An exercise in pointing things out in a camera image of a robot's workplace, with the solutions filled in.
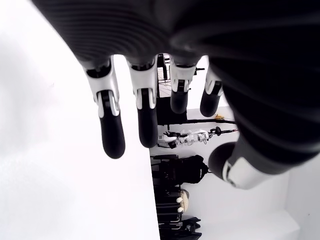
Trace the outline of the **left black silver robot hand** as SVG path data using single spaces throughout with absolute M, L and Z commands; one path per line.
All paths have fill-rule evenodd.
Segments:
M 82 65 L 98 106 L 102 144 L 125 151 L 114 55 L 129 66 L 144 147 L 157 143 L 157 56 L 170 56 L 171 109 L 187 108 L 196 65 L 208 56 L 200 111 L 224 94 L 239 130 L 211 171 L 238 189 L 320 152 L 320 3 L 317 0 L 36 0 Z

